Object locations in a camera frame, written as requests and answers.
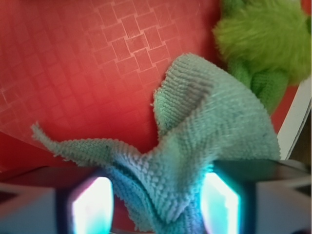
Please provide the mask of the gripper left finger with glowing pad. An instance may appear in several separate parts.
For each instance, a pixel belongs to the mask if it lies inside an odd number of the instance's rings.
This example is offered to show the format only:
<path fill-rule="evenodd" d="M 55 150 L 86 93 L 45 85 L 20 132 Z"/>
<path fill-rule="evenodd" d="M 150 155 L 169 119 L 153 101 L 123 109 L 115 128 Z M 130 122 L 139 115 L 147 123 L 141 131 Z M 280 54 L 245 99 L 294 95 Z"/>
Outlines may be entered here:
<path fill-rule="evenodd" d="M 113 186 L 99 168 L 19 168 L 0 175 L 2 234 L 107 234 Z"/>

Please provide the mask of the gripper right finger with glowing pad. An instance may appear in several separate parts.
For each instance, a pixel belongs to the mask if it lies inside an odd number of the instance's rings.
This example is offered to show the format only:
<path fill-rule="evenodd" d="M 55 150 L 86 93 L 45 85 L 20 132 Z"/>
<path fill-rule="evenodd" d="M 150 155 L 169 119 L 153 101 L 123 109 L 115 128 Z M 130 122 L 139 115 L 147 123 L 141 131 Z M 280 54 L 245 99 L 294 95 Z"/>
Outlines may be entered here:
<path fill-rule="evenodd" d="M 311 168 L 295 160 L 216 160 L 201 213 L 209 234 L 309 234 Z"/>

